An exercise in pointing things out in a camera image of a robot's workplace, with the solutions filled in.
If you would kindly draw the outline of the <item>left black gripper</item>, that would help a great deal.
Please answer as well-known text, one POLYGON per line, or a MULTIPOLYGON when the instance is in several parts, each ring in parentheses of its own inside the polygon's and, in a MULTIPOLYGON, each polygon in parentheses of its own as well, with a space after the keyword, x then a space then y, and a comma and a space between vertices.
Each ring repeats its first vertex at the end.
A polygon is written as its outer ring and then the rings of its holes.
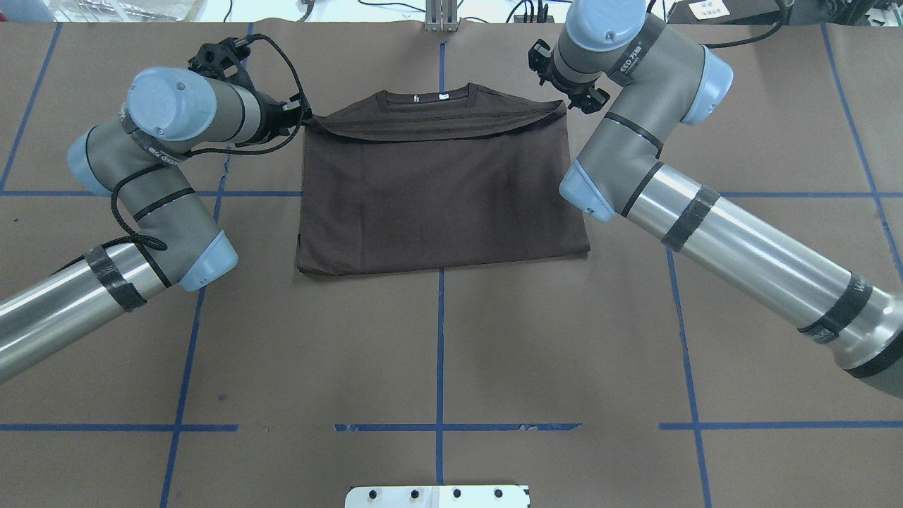
POLYGON ((262 141, 288 136, 291 128, 304 126, 313 118, 307 99, 288 102, 267 102, 262 106, 262 141))

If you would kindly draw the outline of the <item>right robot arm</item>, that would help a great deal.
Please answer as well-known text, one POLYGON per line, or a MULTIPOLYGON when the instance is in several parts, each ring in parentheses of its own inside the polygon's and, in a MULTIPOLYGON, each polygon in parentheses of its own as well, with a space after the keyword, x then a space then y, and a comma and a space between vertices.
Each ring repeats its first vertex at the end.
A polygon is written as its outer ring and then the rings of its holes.
POLYGON ((574 1, 550 51, 547 84, 615 86, 564 176, 564 198, 597 222, 620 218, 696 263, 821 346, 842 372, 901 396, 901 289, 875 284, 741 204, 716 160, 690 139, 713 128, 737 89, 735 54, 649 13, 645 1, 574 1))

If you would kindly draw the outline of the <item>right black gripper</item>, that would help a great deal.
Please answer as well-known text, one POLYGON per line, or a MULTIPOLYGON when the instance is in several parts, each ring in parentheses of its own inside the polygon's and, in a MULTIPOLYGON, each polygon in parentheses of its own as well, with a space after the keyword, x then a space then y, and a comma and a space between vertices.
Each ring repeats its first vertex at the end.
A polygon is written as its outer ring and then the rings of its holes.
POLYGON ((596 88, 595 78, 587 83, 577 83, 557 71, 550 71, 550 82, 556 90, 568 96, 569 109, 578 109, 587 115, 603 109, 612 98, 606 90, 596 88))

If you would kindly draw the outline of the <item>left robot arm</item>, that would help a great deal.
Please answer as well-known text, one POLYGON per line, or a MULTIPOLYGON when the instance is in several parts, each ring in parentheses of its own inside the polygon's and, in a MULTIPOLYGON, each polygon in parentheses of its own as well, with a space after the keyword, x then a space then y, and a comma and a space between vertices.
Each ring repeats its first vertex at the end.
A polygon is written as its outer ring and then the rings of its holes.
POLYGON ((202 143, 229 143, 236 155, 310 118, 299 91, 275 101, 238 68, 226 80, 187 68, 152 67, 133 79, 116 118, 71 145, 72 176, 123 205, 135 228, 95 246, 48 279, 2 303, 2 380, 35 366, 168 287, 197 291, 238 264, 223 229, 180 165, 202 143))

